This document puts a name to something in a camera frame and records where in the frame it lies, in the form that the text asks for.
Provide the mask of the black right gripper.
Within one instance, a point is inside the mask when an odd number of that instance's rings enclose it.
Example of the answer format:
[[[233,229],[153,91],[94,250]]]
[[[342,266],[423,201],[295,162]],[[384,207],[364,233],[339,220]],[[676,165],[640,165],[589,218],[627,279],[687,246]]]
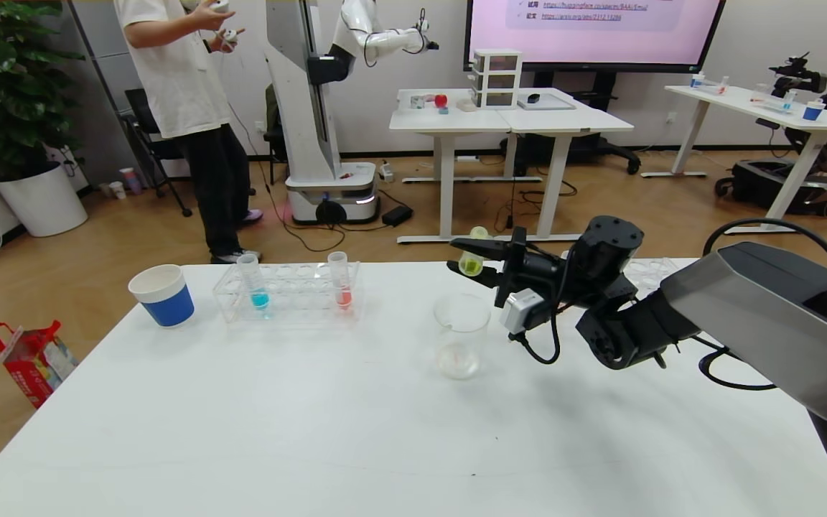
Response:
[[[510,294],[531,289],[555,308],[566,304],[564,282],[566,262],[529,242],[528,230],[516,226],[510,241],[495,239],[455,238],[449,244],[453,248],[482,256],[486,261],[502,261],[502,272],[493,267],[483,267],[474,276],[463,274],[459,262],[447,261],[447,268],[459,277],[469,279],[488,289],[497,288],[493,305],[503,308]]]

